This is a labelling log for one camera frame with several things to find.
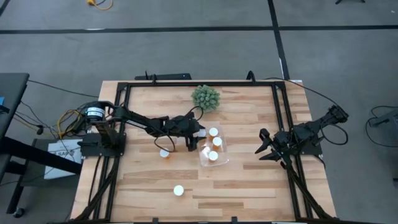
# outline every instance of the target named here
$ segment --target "chair wheel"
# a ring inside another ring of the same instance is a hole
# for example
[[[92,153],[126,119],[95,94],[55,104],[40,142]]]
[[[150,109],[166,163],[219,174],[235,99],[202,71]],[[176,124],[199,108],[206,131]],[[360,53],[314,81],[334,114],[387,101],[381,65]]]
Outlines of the chair wheel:
[[[17,208],[17,210],[12,214],[14,218],[20,218],[25,214],[25,209],[23,208]]]

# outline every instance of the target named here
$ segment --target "clear plastic container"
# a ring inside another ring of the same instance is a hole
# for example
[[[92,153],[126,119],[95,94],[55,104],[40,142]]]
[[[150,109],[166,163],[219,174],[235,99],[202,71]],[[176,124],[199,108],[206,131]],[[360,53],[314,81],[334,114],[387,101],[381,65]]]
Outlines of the clear plastic container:
[[[216,136],[210,136],[209,131],[217,129]],[[206,139],[200,141],[199,158],[200,164],[204,167],[219,166],[228,162],[228,152],[223,130],[220,125],[206,127]]]

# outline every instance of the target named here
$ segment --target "succulent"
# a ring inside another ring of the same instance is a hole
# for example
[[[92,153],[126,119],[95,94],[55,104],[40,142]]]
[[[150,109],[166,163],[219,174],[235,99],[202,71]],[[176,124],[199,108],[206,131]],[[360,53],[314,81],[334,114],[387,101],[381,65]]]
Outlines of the succulent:
[[[198,86],[191,96],[193,104],[202,107],[204,112],[214,111],[220,105],[220,94],[206,85]]]

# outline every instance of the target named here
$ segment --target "wooden table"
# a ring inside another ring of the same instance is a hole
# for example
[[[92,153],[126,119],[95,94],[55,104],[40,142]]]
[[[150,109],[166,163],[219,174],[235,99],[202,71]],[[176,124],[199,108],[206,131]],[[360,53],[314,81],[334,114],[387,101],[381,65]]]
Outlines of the wooden table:
[[[114,101],[118,81],[105,81],[100,100]],[[304,89],[286,83],[295,124],[311,120]],[[129,109],[148,117],[185,114],[193,107],[194,87],[134,87]],[[143,130],[126,126],[127,146],[121,158],[113,203],[112,222],[163,222],[294,220],[286,171],[278,162],[259,161],[255,155],[261,145],[259,130],[276,133],[277,125],[271,88],[268,86],[223,86],[217,111],[205,114],[206,124],[219,122],[226,136],[229,162],[217,167],[202,167],[198,151],[188,152],[182,138],[173,138],[177,152],[170,159],[159,156],[154,138]],[[171,147],[169,139],[159,139]],[[330,215],[335,215],[323,164],[314,156],[302,156],[309,191]],[[84,161],[71,217],[87,205],[97,158]],[[99,173],[95,190],[98,186]],[[173,194],[182,185],[181,197]],[[302,216],[305,216],[302,195],[297,189]],[[104,217],[107,193],[101,204]]]

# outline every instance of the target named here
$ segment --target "gray floor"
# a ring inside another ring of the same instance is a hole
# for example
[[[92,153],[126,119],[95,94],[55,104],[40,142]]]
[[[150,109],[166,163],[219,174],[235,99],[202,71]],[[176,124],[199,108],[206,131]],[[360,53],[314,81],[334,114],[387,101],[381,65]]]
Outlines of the gray floor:
[[[393,0],[344,0],[338,6],[334,0],[274,2],[280,26],[398,24],[398,2]],[[267,1],[260,0],[120,0],[107,12],[84,1],[11,0],[0,17],[0,30],[269,25]],[[398,190],[392,177],[398,176],[398,151],[369,142],[364,123],[373,106],[396,105],[398,30],[283,31],[281,36],[291,78],[333,98],[350,114],[343,125],[349,144],[322,144],[338,216],[396,223]],[[189,72],[194,79],[239,79],[248,70],[257,78],[282,76],[271,31],[0,35],[0,46],[0,72],[27,72],[33,80],[92,95],[98,94],[102,80],[132,80],[146,70]],[[314,118],[331,105],[317,95],[307,96]],[[54,124],[66,109],[91,98],[30,83],[23,100]],[[28,113],[22,105],[19,110]],[[398,144],[388,129],[371,131],[378,141]],[[332,129],[326,134],[340,137]],[[37,137],[14,122],[7,135],[28,144]],[[3,183],[14,179],[7,175]],[[13,185],[0,188],[1,211],[12,190]],[[0,221],[62,221],[74,194],[74,188],[26,188],[20,205],[27,214],[16,220],[0,213]]]

